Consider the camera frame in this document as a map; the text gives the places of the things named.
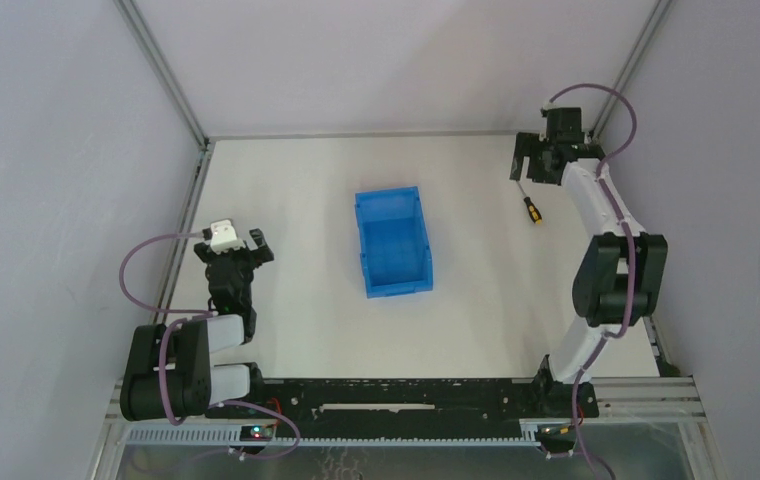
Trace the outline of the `black yellow screwdriver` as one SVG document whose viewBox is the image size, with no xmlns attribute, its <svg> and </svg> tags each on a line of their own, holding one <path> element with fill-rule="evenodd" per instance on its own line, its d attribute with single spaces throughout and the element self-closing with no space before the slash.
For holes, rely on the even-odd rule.
<svg viewBox="0 0 760 480">
<path fill-rule="evenodd" d="M 516 182 L 516 185 L 517 185 L 517 187 L 518 187 L 518 189 L 519 189 L 519 191 L 520 191 L 520 193 L 522 195 L 522 199 L 523 199 L 523 202 L 525 204 L 526 211 L 527 211 L 527 214 L 528 214 L 528 217 L 529 217 L 530 221 L 534 225 L 541 224 L 542 223 L 542 214 L 539 211 L 538 207 L 533 202 L 532 198 L 527 193 L 527 191 L 524 189 L 523 185 L 520 182 Z"/>
</svg>

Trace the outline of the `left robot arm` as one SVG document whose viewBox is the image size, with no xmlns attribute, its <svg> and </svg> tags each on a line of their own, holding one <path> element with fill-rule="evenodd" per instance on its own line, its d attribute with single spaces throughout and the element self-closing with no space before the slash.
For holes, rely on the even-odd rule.
<svg viewBox="0 0 760 480">
<path fill-rule="evenodd" d="M 166 419 L 178 425 L 261 390 L 255 363 L 217 366 L 212 357 L 253 340 L 257 312 L 252 282 L 256 269 L 273 261 L 273 251 L 261 230 L 251 230 L 254 244 L 249 246 L 227 220 L 190 237 L 204 264 L 207 306 L 176 309 L 169 324 L 135 329 L 119 397 L 128 421 Z"/>
</svg>

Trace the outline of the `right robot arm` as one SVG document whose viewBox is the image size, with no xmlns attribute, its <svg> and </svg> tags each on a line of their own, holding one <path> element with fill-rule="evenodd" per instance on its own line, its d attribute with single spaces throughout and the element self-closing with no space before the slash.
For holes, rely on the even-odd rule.
<svg viewBox="0 0 760 480">
<path fill-rule="evenodd" d="M 581 109 L 549 105 L 541 113 L 543 132 L 516 136 L 509 178 L 563 188 L 589 238 L 572 283 L 576 318 L 537 374 L 544 394 L 550 394 L 588 381 L 606 344 L 652 315 L 668 243 L 629 212 L 606 155 L 582 129 Z"/>
</svg>

